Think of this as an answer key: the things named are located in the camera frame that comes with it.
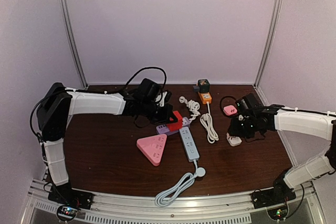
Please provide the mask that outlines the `light blue power strip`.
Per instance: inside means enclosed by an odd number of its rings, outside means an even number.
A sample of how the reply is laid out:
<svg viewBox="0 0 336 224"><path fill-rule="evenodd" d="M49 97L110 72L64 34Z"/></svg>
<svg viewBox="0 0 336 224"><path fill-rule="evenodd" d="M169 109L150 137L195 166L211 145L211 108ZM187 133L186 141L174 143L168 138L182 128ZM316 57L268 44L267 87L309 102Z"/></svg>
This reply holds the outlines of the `light blue power strip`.
<svg viewBox="0 0 336 224"><path fill-rule="evenodd" d="M179 129L180 137L189 162L198 161L199 153L189 127Z"/></svg>

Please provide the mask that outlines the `purple power strip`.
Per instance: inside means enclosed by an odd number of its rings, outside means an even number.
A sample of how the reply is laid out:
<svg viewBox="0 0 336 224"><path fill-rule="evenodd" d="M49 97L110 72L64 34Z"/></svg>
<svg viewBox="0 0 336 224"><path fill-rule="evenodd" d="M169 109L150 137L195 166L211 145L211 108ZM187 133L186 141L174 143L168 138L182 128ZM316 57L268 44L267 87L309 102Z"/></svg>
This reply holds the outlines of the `purple power strip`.
<svg viewBox="0 0 336 224"><path fill-rule="evenodd" d="M182 127L190 127L191 121L187 117L183 117ZM162 124L156 127L157 134L166 134L167 136L178 133L179 130L171 131L166 124Z"/></svg>

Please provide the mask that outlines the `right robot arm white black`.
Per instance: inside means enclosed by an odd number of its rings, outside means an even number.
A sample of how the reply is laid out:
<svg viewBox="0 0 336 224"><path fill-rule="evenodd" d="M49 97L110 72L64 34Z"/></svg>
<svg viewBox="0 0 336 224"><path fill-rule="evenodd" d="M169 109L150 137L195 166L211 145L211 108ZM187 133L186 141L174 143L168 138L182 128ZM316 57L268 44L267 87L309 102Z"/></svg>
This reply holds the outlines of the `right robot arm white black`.
<svg viewBox="0 0 336 224"><path fill-rule="evenodd" d="M296 186L325 174L335 173L335 113L290 108L272 104L264 106L250 93L235 101L235 105L221 107L230 119L227 139L255 139L256 133L265 136L268 131L288 131L312 135L330 142L329 148L305 163L282 172L269 192L272 203L289 198Z"/></svg>

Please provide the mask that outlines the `red cube socket adapter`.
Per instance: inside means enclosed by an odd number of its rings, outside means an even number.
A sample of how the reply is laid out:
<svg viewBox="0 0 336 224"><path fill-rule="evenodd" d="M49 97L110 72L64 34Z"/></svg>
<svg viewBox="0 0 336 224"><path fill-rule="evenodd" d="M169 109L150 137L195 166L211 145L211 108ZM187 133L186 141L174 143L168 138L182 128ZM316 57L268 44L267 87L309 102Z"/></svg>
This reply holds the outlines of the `red cube socket adapter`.
<svg viewBox="0 0 336 224"><path fill-rule="evenodd" d="M177 115L181 116L181 114L179 113L179 111L173 111L173 114L176 115L176 116ZM176 130L179 130L182 127L182 122L183 122L183 118L182 118L182 120L179 123L167 124L167 127L168 127L168 129L170 131L176 131Z"/></svg>

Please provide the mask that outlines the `pink plug adapter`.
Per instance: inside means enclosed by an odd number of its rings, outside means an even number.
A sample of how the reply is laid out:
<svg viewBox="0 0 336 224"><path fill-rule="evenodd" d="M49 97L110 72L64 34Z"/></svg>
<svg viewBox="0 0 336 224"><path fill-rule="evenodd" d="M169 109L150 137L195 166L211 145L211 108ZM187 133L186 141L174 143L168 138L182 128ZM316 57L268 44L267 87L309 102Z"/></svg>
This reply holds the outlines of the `pink plug adapter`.
<svg viewBox="0 0 336 224"><path fill-rule="evenodd" d="M225 116L234 116L238 111L233 105L227 105L223 107L223 112Z"/></svg>

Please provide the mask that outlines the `white cube plug adapter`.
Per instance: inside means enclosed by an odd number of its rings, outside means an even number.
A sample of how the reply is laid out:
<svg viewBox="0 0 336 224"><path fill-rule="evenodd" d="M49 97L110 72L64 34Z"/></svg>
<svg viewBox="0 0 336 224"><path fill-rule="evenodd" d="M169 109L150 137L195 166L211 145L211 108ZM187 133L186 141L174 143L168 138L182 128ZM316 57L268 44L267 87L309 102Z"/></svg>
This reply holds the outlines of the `white cube plug adapter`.
<svg viewBox="0 0 336 224"><path fill-rule="evenodd" d="M226 133L226 139L227 139L228 143L230 144L230 146L232 146L232 147L238 146L242 143L242 140L241 140L240 137L231 136L231 135L229 135L229 133Z"/></svg>

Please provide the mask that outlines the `dark green cube adapter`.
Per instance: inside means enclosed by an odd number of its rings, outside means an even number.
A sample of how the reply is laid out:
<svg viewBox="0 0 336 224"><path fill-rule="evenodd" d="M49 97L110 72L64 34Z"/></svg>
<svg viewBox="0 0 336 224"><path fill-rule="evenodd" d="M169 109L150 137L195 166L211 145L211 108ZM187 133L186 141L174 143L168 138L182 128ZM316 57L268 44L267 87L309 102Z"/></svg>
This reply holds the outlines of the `dark green cube adapter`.
<svg viewBox="0 0 336 224"><path fill-rule="evenodd" d="M209 93L210 83L207 79L199 79L197 81L197 86L199 88L199 93Z"/></svg>

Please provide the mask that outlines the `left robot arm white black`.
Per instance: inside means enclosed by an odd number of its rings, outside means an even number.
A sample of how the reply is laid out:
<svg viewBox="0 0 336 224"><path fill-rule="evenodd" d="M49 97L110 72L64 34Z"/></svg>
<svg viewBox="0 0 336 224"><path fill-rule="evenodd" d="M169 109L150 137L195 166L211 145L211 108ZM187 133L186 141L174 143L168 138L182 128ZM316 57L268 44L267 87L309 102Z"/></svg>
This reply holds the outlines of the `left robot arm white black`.
<svg viewBox="0 0 336 224"><path fill-rule="evenodd" d="M127 92L125 88L114 92L89 92L65 87L55 82L33 108L39 131L33 131L41 146L43 161L51 176L51 194L64 205L79 199L66 170L63 142L68 123L77 114L111 114L144 116L151 124L177 123L173 107L168 103L171 92L145 78L140 85Z"/></svg>

